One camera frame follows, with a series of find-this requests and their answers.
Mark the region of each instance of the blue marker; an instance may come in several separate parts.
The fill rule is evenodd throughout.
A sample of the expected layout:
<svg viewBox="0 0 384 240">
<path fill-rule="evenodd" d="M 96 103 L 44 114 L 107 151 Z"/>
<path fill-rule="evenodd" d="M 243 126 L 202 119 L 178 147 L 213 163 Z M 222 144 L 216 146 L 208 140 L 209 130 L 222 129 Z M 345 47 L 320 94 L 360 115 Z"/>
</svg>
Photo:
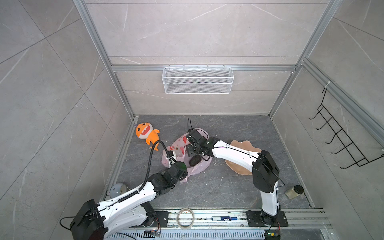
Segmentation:
<svg viewBox="0 0 384 240">
<path fill-rule="evenodd" d="M 212 221 L 234 221 L 234 220 L 237 220 L 237 217 L 219 217 L 219 216 L 212 217 Z"/>
</svg>

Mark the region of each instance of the orange shark plush toy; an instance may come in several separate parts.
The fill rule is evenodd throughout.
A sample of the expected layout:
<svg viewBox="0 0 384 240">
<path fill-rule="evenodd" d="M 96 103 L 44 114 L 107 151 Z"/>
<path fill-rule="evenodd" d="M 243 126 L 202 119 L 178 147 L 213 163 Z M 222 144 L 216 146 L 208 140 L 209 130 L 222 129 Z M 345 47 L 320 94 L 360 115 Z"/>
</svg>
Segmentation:
<svg viewBox="0 0 384 240">
<path fill-rule="evenodd" d="M 159 133 L 160 131 L 158 129 L 153 129 L 152 124 L 148 122 L 141 123 L 136 128 L 136 136 L 140 139 L 145 139 L 146 143 L 149 145 L 151 142 L 152 144 L 159 140 Z"/>
</svg>

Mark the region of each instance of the shark toy face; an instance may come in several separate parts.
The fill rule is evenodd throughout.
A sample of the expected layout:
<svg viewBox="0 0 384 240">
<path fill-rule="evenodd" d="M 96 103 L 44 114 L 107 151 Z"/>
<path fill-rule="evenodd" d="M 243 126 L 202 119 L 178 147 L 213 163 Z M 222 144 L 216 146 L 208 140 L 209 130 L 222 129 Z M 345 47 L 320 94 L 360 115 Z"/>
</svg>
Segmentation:
<svg viewBox="0 0 384 240">
<path fill-rule="evenodd" d="M 141 123 L 136 127 L 136 136 L 140 139 L 147 139 L 152 130 L 152 124 L 148 122 Z"/>
</svg>

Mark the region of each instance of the shark toy mouth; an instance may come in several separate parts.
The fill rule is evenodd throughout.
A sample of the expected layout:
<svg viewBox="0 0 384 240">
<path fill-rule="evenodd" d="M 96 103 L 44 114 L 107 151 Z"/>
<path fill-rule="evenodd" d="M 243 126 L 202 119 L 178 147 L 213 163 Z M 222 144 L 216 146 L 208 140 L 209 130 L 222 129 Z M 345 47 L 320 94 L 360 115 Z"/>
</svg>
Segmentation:
<svg viewBox="0 0 384 240">
<path fill-rule="evenodd" d="M 149 125 L 147 125 L 147 127 L 141 132 L 141 135 L 145 135 L 149 132 L 151 128 L 149 127 Z"/>
</svg>

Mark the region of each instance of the robotic arm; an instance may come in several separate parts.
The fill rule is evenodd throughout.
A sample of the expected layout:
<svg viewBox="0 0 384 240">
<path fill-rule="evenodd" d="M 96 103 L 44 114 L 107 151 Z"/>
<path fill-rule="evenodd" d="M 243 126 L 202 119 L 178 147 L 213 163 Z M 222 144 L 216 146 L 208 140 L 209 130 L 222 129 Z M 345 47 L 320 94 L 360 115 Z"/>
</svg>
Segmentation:
<svg viewBox="0 0 384 240">
<path fill-rule="evenodd" d="M 280 211 L 277 200 L 279 169 L 269 152 L 246 151 L 215 137 L 205 139 L 193 128 L 190 128 L 188 132 L 187 139 L 191 144 L 186 146 L 186 151 L 189 156 L 203 155 L 223 158 L 252 172 L 253 184 L 261 191 L 262 221 L 267 225 L 274 224 Z M 104 236 L 107 237 L 128 227 L 151 225 L 156 217 L 156 212 L 149 201 L 169 192 L 179 180 L 187 176 L 185 164 L 175 161 L 170 153 L 171 151 L 167 151 L 168 158 L 174 162 L 171 167 L 162 173 L 153 174 L 149 178 L 148 170 L 142 185 L 98 204 L 93 199 L 84 203 L 70 224 L 69 230 L 72 232 L 73 239 L 102 240 Z"/>
</svg>

